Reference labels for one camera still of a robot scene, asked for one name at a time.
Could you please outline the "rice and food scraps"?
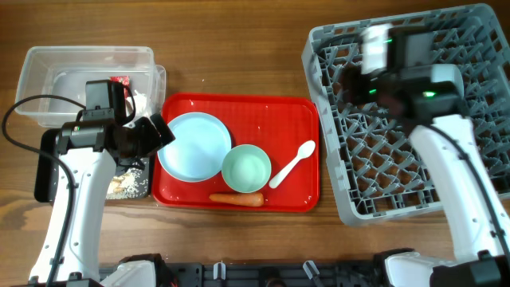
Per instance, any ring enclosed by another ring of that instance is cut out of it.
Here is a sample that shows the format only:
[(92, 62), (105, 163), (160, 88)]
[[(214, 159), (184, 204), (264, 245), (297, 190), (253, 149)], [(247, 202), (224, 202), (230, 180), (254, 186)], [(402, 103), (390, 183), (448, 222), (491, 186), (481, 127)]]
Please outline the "rice and food scraps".
[(149, 170), (130, 168), (114, 176), (109, 183), (107, 200), (140, 199), (148, 195)]

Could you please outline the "white tissue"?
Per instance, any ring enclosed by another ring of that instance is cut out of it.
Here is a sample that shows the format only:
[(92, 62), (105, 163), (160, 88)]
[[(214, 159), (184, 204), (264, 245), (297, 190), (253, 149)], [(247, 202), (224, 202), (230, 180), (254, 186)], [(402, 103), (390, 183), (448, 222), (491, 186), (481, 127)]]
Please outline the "white tissue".
[(151, 102), (148, 96), (138, 91), (134, 91), (133, 97), (126, 96), (125, 107), (128, 116), (135, 112), (133, 120), (138, 120), (143, 116), (149, 117), (152, 114)]

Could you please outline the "red snack wrapper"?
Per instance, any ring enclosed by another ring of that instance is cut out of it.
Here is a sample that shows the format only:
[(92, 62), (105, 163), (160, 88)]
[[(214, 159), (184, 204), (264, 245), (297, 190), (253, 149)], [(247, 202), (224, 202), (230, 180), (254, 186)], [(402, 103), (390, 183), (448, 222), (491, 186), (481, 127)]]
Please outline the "red snack wrapper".
[(131, 79), (129, 76), (113, 76), (108, 79), (114, 87), (123, 87), (123, 90), (127, 90), (130, 87)]

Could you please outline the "light blue plate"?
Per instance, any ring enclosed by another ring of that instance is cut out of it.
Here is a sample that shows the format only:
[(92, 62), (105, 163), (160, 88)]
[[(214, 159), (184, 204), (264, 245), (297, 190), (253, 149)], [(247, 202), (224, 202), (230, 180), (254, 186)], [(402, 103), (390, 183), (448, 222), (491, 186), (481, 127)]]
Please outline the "light blue plate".
[(232, 140), (227, 127), (215, 116), (188, 112), (167, 124), (175, 139), (158, 151), (163, 170), (173, 178), (198, 183), (221, 169)]

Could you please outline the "white plastic spoon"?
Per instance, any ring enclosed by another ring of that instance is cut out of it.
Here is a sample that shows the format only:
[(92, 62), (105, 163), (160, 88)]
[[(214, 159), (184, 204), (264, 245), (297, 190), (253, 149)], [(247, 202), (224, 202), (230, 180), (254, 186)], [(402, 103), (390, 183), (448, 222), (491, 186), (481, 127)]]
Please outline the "white plastic spoon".
[(312, 155), (316, 149), (316, 143), (313, 140), (308, 140), (301, 144), (298, 148), (296, 156), (277, 174), (275, 174), (269, 181), (269, 187), (276, 189), (292, 171), (292, 169), (302, 160), (307, 159)]

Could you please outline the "green bowl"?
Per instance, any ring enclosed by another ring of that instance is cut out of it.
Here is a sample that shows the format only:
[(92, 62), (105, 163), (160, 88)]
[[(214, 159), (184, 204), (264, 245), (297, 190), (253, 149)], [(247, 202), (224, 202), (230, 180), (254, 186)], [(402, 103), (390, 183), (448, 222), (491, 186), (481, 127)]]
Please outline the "green bowl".
[(269, 181), (272, 164), (258, 146), (242, 144), (232, 148), (222, 163), (222, 178), (226, 185), (239, 193), (253, 193)]

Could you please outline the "orange carrot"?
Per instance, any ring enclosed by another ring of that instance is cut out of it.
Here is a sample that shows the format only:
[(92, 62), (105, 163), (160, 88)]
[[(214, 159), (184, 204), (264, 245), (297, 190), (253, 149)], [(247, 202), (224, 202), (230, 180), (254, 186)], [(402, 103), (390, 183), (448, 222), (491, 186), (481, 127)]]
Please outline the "orange carrot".
[(230, 204), (235, 206), (259, 207), (265, 203), (263, 194), (212, 194), (209, 199), (213, 202)]

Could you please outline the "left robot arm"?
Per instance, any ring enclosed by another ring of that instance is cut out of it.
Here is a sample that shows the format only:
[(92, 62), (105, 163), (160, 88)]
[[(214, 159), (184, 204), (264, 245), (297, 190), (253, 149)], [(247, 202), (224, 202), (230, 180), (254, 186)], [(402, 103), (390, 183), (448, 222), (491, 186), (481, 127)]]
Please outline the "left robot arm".
[(137, 118), (126, 109), (128, 86), (89, 81), (86, 104), (62, 125), (56, 151), (57, 191), (44, 245), (29, 274), (30, 285), (50, 286), (72, 279), (99, 281), (98, 251), (106, 194), (124, 160), (141, 167), (174, 140), (159, 114)]

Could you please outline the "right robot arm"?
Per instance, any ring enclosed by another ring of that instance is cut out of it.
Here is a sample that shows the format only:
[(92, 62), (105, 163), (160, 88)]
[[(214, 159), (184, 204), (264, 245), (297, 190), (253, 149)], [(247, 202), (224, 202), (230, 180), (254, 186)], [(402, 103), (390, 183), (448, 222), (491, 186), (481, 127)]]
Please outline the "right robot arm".
[(360, 35), (362, 64), (345, 72), (343, 101), (354, 108), (375, 102), (386, 118), (408, 128), (443, 206), (453, 261), (402, 251), (385, 257), (392, 286), (506, 286), (509, 217), (476, 146), (463, 109), (464, 84), (454, 64), (431, 56), (434, 36), (423, 28), (390, 24)]

